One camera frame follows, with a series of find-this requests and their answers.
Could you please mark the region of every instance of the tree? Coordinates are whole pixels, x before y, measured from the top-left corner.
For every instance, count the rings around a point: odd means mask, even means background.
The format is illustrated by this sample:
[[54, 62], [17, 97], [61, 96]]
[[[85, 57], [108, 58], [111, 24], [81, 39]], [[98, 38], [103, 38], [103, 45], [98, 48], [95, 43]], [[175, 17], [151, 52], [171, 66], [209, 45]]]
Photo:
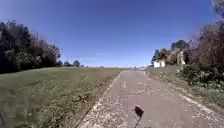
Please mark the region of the tree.
[[62, 61], [59, 60], [59, 61], [57, 62], [57, 66], [58, 66], [58, 67], [62, 67], [62, 65], [63, 65], [63, 64], [62, 64]]
[[224, 18], [224, 0], [213, 0], [213, 7], [215, 12]]
[[65, 61], [65, 62], [64, 62], [64, 66], [65, 66], [65, 67], [70, 67], [70, 65], [71, 65], [71, 64], [70, 64], [68, 61]]
[[78, 60], [75, 60], [75, 61], [73, 62], [73, 65], [74, 65], [75, 67], [80, 67], [80, 62], [79, 62]]
[[181, 51], [185, 48], [188, 48], [189, 44], [185, 42], [184, 40], [179, 40], [176, 43], [172, 43], [171, 45], [171, 51], [173, 51], [176, 48], [179, 48]]
[[56, 66], [60, 51], [15, 21], [0, 22], [0, 73]]

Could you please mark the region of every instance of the house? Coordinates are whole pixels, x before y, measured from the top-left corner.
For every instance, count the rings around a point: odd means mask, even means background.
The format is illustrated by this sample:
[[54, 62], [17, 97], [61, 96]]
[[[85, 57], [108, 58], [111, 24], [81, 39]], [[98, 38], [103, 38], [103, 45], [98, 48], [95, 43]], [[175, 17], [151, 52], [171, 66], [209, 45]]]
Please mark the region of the house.
[[164, 61], [164, 60], [155, 60], [155, 61], [153, 62], [153, 66], [154, 66], [155, 68], [157, 68], [157, 67], [165, 67], [166, 64], [165, 64], [165, 61]]

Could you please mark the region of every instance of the grassy hill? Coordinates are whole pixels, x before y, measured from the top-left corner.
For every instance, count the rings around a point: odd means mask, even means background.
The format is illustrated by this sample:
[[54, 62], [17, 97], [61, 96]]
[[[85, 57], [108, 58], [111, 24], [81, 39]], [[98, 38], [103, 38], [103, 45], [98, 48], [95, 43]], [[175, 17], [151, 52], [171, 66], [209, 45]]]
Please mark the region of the grassy hill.
[[121, 70], [47, 68], [0, 75], [0, 127], [73, 125]]

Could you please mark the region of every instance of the dark object on road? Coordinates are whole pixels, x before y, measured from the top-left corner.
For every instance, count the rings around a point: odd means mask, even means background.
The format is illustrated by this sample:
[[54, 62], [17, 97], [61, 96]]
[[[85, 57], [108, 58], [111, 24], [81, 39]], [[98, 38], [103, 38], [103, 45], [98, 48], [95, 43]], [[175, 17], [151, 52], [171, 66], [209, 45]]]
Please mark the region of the dark object on road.
[[144, 114], [144, 111], [140, 107], [138, 107], [138, 106], [135, 106], [134, 111], [135, 111], [135, 114], [139, 117], [139, 119], [138, 119], [138, 121], [137, 121], [137, 123], [136, 123], [136, 125], [134, 127], [134, 128], [136, 128], [138, 123], [139, 123], [139, 121], [142, 118], [142, 115]]

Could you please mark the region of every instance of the paved path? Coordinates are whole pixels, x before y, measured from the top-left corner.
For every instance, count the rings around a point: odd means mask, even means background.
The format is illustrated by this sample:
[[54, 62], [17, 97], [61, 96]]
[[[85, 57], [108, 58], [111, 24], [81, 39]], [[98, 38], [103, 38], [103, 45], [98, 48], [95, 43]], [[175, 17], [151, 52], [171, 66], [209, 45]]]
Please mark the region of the paved path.
[[80, 123], [79, 128], [224, 128], [224, 119], [174, 92], [143, 71], [123, 71]]

